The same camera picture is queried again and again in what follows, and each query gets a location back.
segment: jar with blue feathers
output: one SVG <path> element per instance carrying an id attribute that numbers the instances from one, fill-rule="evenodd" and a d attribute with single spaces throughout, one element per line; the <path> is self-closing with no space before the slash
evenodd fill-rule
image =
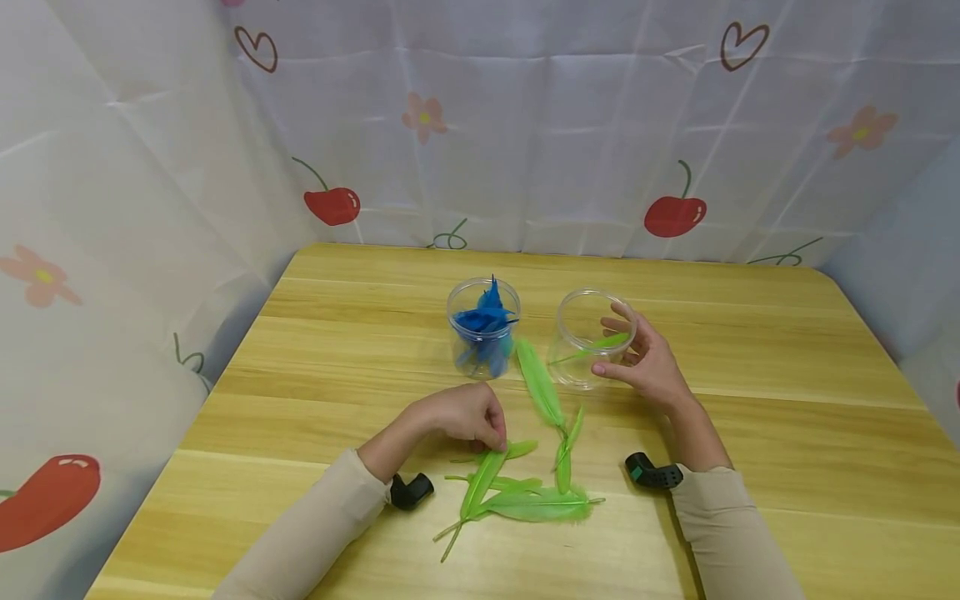
<path id="1" fill-rule="evenodd" d="M 490 277 L 461 282 L 446 299 L 453 364 L 473 379 L 496 379 L 510 368 L 520 298 L 508 283 Z"/>

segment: green feather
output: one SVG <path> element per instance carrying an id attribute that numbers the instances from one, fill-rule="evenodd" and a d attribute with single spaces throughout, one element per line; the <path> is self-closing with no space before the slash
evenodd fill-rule
<path id="1" fill-rule="evenodd" d="M 539 443 L 537 440 L 526 440 L 524 442 L 507 442 L 507 460 L 526 456 L 537 449 Z"/>
<path id="2" fill-rule="evenodd" d="M 561 493 L 556 488 L 541 488 L 533 493 L 501 492 L 484 502 L 486 510 L 521 521 L 578 521 L 590 516 L 594 504 L 603 498 L 589 498 L 579 489 Z"/>
<path id="3" fill-rule="evenodd" d="M 526 440 L 524 442 L 507 442 L 507 460 L 513 460 L 514 458 L 520 458 L 521 456 L 526 456 L 534 450 L 537 449 L 538 442 L 537 440 Z M 483 462 L 487 457 L 489 450 L 484 450 L 479 454 L 474 454 L 473 458 L 455 458 L 451 460 L 451 463 L 477 463 L 478 465 Z"/>
<path id="4" fill-rule="evenodd" d="M 560 443 L 557 448 L 557 462 L 554 464 L 554 470 L 557 472 L 557 487 L 561 492 L 565 492 L 570 487 L 570 451 L 580 436 L 580 429 L 584 426 L 584 405 L 580 405 L 580 411 L 577 412 L 577 418 L 570 427 L 570 433 Z"/>
<path id="5" fill-rule="evenodd" d="M 616 346 L 620 346 L 621 344 L 623 344 L 629 339 L 630 339 L 630 332 L 628 331 L 624 331 L 623 333 L 614 333 L 613 335 L 608 336 L 598 342 L 594 342 L 593 344 L 590 344 L 586 348 L 579 350 L 574 354 L 570 354 L 569 356 L 566 356 L 565 358 L 561 358 L 560 360 L 555 360 L 550 364 L 557 365 L 559 363 L 565 363 L 568 360 L 573 360 L 574 358 L 580 358 L 582 356 L 587 356 L 588 354 L 593 354 L 591 350 L 600 350 L 603 348 L 613 348 Z"/>
<path id="6" fill-rule="evenodd" d="M 527 383 L 527 390 L 534 400 L 534 405 L 547 424 L 564 431 L 564 414 L 560 408 L 560 397 L 553 386 L 553 379 L 537 356 L 533 345 L 526 340 L 516 341 L 516 356 L 520 363 L 520 371 Z"/>
<path id="7" fill-rule="evenodd" d="M 444 479 L 449 479 L 452 481 L 473 481 L 473 473 L 462 477 L 460 475 L 447 475 Z M 514 479 L 513 477 L 494 477 L 492 483 L 490 483 L 490 489 L 496 492 L 528 492 L 536 488 L 543 487 L 543 480 L 536 477 L 530 477 L 529 479 Z"/>
<path id="8" fill-rule="evenodd" d="M 493 478 L 500 472 L 504 461 L 507 460 L 506 452 L 488 452 L 480 468 L 473 476 L 473 481 L 467 487 L 467 495 L 460 505 L 460 519 L 467 519 L 476 512 L 483 504 L 484 496 L 490 490 Z"/>
<path id="9" fill-rule="evenodd" d="M 557 464 L 556 472 L 554 473 L 555 479 L 557 480 L 557 490 L 560 493 L 567 493 L 570 491 L 570 472 L 572 470 L 570 464 L 570 453 L 567 451 L 566 442 L 560 442 L 560 445 L 557 446 Z"/>
<path id="10" fill-rule="evenodd" d="M 464 523 L 470 520 L 476 520 L 486 512 L 481 510 L 480 505 L 483 504 L 484 496 L 487 495 L 493 479 L 496 478 L 496 474 L 500 472 L 500 468 L 503 467 L 503 463 L 506 462 L 506 460 L 506 452 L 487 452 L 483 462 L 480 464 L 480 468 L 473 475 L 467 487 L 467 495 L 464 496 L 464 501 L 460 505 L 460 520 L 451 527 L 444 529 L 433 539 L 433 541 L 439 540 L 451 529 L 453 530 L 453 538 L 451 538 L 450 543 L 446 545 L 444 555 L 440 558 L 441 563 L 449 556 L 450 550 L 453 549 L 453 542 L 460 536 L 460 529 L 464 526 Z"/>

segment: beige sleeve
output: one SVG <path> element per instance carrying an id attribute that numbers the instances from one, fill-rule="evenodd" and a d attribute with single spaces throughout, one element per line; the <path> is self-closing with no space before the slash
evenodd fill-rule
<path id="1" fill-rule="evenodd" d="M 673 503 L 707 600 L 803 600 L 740 473 L 680 469 L 684 480 L 672 491 Z"/>
<path id="2" fill-rule="evenodd" d="M 347 450 L 256 541 L 211 600 L 303 600 L 380 514 L 389 489 Z"/>

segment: red cherry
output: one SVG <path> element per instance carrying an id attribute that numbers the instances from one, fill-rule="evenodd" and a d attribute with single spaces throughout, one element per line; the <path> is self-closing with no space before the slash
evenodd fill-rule
<path id="1" fill-rule="evenodd" d="M 699 198 L 664 196 L 650 205 L 643 225 L 658 237 L 677 237 L 696 227 L 707 216 L 707 203 Z"/>
<path id="2" fill-rule="evenodd" d="M 335 187 L 325 192 L 306 192 L 303 201 L 310 212 L 330 226 L 344 225 L 360 214 L 360 199 L 356 192 Z"/>
<path id="3" fill-rule="evenodd" d="M 85 454 L 53 457 L 0 502 L 0 553 L 57 531 L 86 508 L 99 489 L 97 459 Z"/>

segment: red chili pepper print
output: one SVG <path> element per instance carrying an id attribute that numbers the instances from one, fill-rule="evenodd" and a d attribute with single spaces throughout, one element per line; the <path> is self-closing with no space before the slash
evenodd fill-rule
<path id="1" fill-rule="evenodd" d="M 100 463 L 85 454 L 55 456 L 13 496 L 0 500 L 0 552 L 57 531 L 86 508 L 100 489 Z"/>

